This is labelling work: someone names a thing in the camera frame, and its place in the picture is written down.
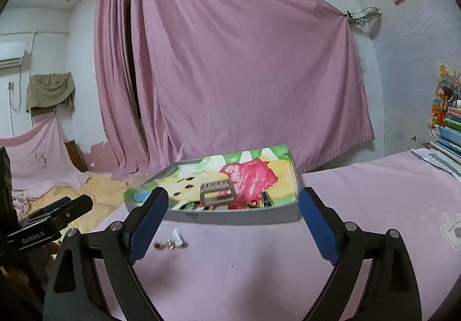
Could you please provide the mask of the person's left hand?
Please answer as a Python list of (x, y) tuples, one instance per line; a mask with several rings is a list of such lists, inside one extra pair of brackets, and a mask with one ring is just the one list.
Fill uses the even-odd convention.
[(1, 276), (16, 293), (43, 301), (59, 249), (60, 244), (50, 242), (19, 254), (12, 262), (1, 266)]

